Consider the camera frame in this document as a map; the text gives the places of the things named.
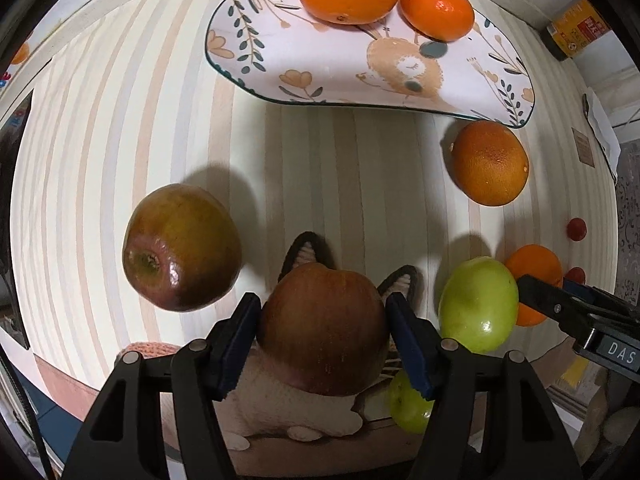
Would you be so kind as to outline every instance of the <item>small red fruit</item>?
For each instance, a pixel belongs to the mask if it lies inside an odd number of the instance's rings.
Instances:
[[[587,224],[582,218],[573,218],[566,227],[566,234],[574,242],[584,240],[587,235]]]
[[[584,269],[581,267],[574,267],[573,269],[570,269],[564,276],[566,279],[575,283],[580,283],[581,285],[584,285],[587,281]]]

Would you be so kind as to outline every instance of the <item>black cable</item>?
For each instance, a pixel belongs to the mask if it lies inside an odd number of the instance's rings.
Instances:
[[[4,275],[2,276],[4,282],[6,283],[6,279]],[[40,455],[40,461],[42,462],[42,467],[44,469],[44,473],[47,476],[47,480],[56,480],[56,476],[53,473],[53,466],[51,465],[51,460],[49,459],[49,455],[47,454],[47,448],[44,444],[44,439],[42,438],[42,434],[40,433],[40,427],[38,426],[38,420],[36,419],[36,414],[33,411],[33,406],[29,402],[27,397],[27,393],[24,391],[22,384],[20,384],[20,380],[18,379],[17,374],[15,373],[14,366],[9,361],[9,357],[4,352],[4,348],[0,344],[0,362],[2,366],[6,370],[7,375],[9,376],[9,382],[11,383],[12,388],[14,389],[15,394],[20,401],[20,405],[24,410],[24,413],[27,416],[27,421],[29,423],[29,427],[31,430],[31,437],[33,439],[34,444],[36,445],[36,449],[38,450],[38,454]]]

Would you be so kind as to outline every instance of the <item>screw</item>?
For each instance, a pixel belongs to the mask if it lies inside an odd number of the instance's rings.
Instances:
[[[138,352],[127,352],[122,356],[122,360],[127,365],[132,365],[140,358],[140,354]]]
[[[194,339],[189,343],[189,350],[192,352],[200,352],[207,347],[207,342],[204,339]]]
[[[520,350],[511,350],[511,352],[509,352],[509,359],[514,363],[523,363],[524,354]]]
[[[455,339],[447,338],[447,339],[443,339],[440,342],[440,346],[442,347],[443,350],[446,350],[448,352],[453,352],[457,350],[460,345],[458,345],[458,342]]]

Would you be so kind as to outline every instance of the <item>blue gripper pad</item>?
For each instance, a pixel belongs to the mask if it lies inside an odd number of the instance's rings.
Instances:
[[[428,372],[436,370],[440,336],[429,321],[416,317],[399,292],[386,299],[385,309],[389,330],[412,388],[425,399],[433,400],[435,385]]]
[[[218,362],[217,390],[220,400],[238,386],[238,379],[258,329],[261,309],[258,296],[252,292],[246,293],[231,318],[224,322],[221,333],[214,335],[214,340],[211,341],[211,359],[214,363]]]

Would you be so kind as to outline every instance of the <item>decorative plate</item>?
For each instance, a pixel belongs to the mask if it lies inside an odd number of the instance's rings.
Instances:
[[[281,104],[406,108],[524,126],[534,106],[511,41],[476,10],[467,36],[432,41],[398,7],[364,26],[319,22],[300,0],[224,0],[206,37],[213,68]]]

